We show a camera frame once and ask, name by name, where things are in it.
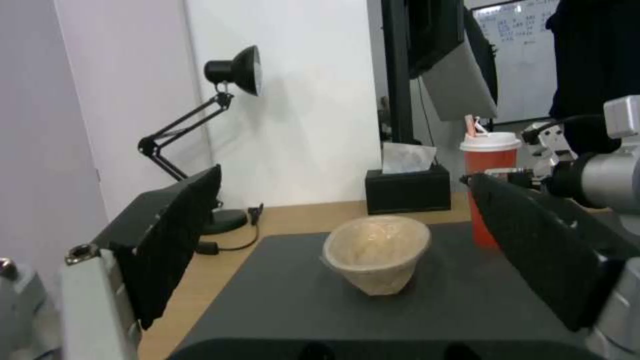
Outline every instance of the paper bowl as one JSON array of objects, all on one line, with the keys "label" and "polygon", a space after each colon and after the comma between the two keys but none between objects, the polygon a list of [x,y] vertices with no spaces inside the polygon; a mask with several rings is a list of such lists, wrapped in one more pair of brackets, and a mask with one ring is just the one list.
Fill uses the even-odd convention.
[{"label": "paper bowl", "polygon": [[408,283],[431,243],[426,225],[405,217],[367,217],[334,230],[324,262],[368,295],[392,295]]}]

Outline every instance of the lamp shade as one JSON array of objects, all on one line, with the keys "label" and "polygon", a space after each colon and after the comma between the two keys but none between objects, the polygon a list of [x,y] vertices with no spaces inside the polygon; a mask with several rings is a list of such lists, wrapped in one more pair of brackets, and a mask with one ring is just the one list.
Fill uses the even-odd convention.
[{"label": "lamp shade", "polygon": [[260,52],[256,45],[242,50],[233,60],[211,60],[204,66],[204,76],[211,83],[235,83],[240,89],[258,96],[262,88]]}]

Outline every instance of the red paper cup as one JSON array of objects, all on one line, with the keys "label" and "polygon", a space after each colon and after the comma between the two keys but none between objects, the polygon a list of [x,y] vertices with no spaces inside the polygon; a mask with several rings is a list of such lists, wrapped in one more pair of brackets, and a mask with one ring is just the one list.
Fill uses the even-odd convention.
[{"label": "red paper cup", "polygon": [[[465,141],[460,144],[460,150],[465,152],[467,174],[484,172],[490,168],[515,167],[518,148],[521,145],[514,133],[466,135]],[[498,245],[487,230],[471,193],[468,194],[468,198],[474,242],[479,247],[497,248]]]}]

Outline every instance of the lamp base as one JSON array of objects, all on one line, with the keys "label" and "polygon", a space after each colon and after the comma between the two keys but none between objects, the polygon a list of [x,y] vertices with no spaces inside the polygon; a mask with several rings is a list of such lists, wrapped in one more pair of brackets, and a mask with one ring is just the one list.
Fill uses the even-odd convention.
[{"label": "lamp base", "polygon": [[219,210],[211,213],[211,221],[202,228],[203,235],[227,233],[247,223],[243,210]]}]

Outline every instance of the black jacket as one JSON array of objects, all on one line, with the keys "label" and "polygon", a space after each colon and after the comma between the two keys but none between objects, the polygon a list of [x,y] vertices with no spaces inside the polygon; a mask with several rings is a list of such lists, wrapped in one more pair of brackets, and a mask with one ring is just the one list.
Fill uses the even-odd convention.
[{"label": "black jacket", "polygon": [[[551,117],[603,113],[604,102],[640,94],[640,0],[561,0],[547,28],[556,41],[558,82]],[[565,130],[579,154],[620,147],[604,120]]]}]

